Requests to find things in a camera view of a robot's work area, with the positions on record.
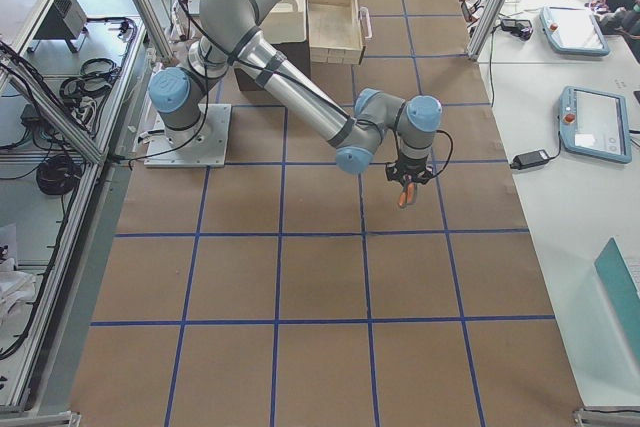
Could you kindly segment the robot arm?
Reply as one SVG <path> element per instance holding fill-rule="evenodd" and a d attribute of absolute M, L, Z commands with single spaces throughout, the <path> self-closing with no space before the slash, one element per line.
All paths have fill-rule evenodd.
<path fill-rule="evenodd" d="M 167 131 L 200 124 L 200 101 L 231 67 L 242 69 L 260 88 L 312 127 L 336 150 L 336 163 L 351 174 L 364 172 L 387 132 L 398 158 L 385 167 L 388 180 L 426 184 L 437 177 L 429 153 L 442 115 L 431 96 L 405 100 L 367 88 L 348 114 L 264 37 L 261 24 L 281 0 L 200 0 L 195 27 L 201 37 L 185 62 L 152 77 L 148 94 Z"/>

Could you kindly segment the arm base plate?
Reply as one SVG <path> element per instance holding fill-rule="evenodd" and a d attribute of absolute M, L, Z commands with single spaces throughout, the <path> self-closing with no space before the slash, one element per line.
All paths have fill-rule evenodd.
<path fill-rule="evenodd" d="M 225 165 L 232 106 L 230 104 L 199 105 L 201 119 L 184 131 L 167 129 L 159 114 L 143 159 L 152 168 L 200 168 Z"/>

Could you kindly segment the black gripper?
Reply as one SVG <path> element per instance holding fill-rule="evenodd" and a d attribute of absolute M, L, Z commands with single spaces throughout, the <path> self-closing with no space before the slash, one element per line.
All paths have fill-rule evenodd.
<path fill-rule="evenodd" d="M 385 164 L 385 175 L 388 181 L 395 181 L 401 185 L 407 183 L 427 184 L 433 179 L 433 171 L 422 160 L 416 162 L 388 162 Z"/>

